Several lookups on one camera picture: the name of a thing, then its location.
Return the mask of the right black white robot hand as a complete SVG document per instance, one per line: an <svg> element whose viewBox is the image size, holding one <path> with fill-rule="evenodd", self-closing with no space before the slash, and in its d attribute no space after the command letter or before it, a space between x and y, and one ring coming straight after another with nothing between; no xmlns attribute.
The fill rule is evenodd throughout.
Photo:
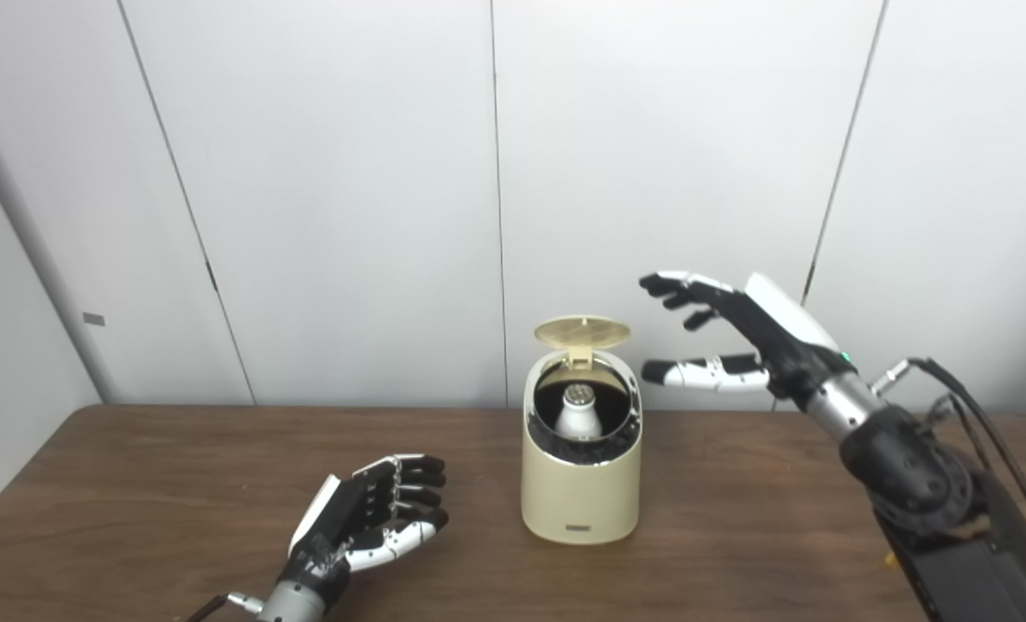
<svg viewBox="0 0 1026 622"><path fill-rule="evenodd" d="M768 390L802 409L829 379L855 366L833 336L794 299L761 273L745 288L686 271L658 271L638 284L668 310L695 306L684 329L695 332L715 319L731 323L753 353L697 359L648 359L641 378L652 384L711 392Z"/></svg>

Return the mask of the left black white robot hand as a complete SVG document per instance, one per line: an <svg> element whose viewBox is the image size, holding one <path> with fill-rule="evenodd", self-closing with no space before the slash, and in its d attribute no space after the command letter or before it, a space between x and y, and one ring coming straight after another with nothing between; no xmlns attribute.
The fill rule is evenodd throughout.
<svg viewBox="0 0 1026 622"><path fill-rule="evenodd" d="M352 574L395 562L449 523L445 461L425 454L379 458L348 478L328 476L289 539L277 579L334 605Z"/></svg>

